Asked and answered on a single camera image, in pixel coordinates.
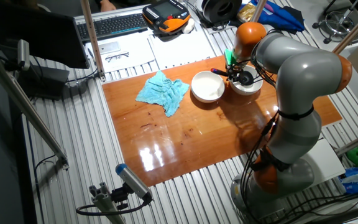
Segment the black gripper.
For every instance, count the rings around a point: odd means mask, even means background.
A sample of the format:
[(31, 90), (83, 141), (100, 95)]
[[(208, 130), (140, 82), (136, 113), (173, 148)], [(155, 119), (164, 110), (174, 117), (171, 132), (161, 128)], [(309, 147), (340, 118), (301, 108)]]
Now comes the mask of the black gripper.
[(227, 66), (227, 74), (229, 76), (228, 79), (234, 82), (236, 79), (235, 74), (241, 73), (243, 71), (243, 67), (244, 67), (244, 62), (228, 65)]

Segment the person hand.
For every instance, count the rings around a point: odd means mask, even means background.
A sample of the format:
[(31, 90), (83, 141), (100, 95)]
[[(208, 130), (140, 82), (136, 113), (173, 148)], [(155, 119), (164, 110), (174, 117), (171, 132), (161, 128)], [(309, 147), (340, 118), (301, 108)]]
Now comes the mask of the person hand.
[(115, 11), (116, 6), (110, 0), (100, 0), (101, 12)]

